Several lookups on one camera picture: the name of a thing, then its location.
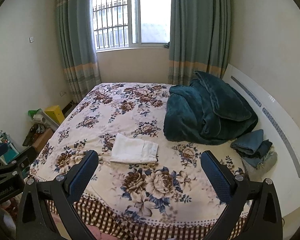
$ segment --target metal screw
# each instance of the metal screw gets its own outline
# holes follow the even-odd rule
[[[32,183],[34,183],[34,179],[30,178],[30,179],[27,180],[28,185],[31,185]]]
[[[57,181],[62,181],[64,178],[65,178],[65,176],[62,174],[59,174],[58,176],[56,176]]]
[[[242,176],[242,175],[236,175],[236,176],[235,176],[235,179],[236,179],[237,181],[243,181],[243,176]]]
[[[271,185],[271,184],[272,184],[272,180],[271,180],[271,179],[269,179],[269,178],[267,178],[267,179],[266,179],[266,184],[269,184],[269,185]]]

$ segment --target bedspread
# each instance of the bedspread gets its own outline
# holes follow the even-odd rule
[[[221,203],[200,166],[210,150],[221,163],[242,173],[230,142],[207,146],[170,142],[163,134],[171,85],[103,83],[96,86],[54,133],[31,165],[37,181],[53,180],[95,150],[99,165],[74,207],[83,221],[121,239],[202,239],[226,204]],[[157,163],[110,163],[115,136],[159,144]],[[53,202],[50,208],[56,212]],[[232,236],[249,211],[248,202]]]

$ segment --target wall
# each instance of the wall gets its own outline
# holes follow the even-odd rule
[[[55,0],[5,0],[0,7],[0,130],[22,145],[29,109],[70,102],[55,28]],[[63,97],[60,92],[67,92]]]
[[[167,83],[169,50],[120,49],[97,53],[102,82]]]
[[[229,63],[271,94],[300,128],[300,10],[293,0],[232,0]]]

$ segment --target yellow box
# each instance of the yellow box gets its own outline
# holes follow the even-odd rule
[[[65,120],[60,106],[50,106],[44,112],[58,124],[61,124]]]

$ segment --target checkered bed skirt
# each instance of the checkered bed skirt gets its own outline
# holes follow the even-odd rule
[[[58,215],[53,201],[49,200],[48,206],[51,212]],[[195,227],[162,227],[141,223],[132,224],[128,221],[122,222],[118,220],[110,208],[105,207],[101,202],[84,197],[81,197],[80,201],[74,203],[74,208],[84,223],[96,226],[101,232],[115,236],[121,240],[167,240],[169,238],[176,238],[177,240],[201,240],[213,227],[213,224]],[[238,220],[229,239],[239,235],[245,220],[246,218]]]

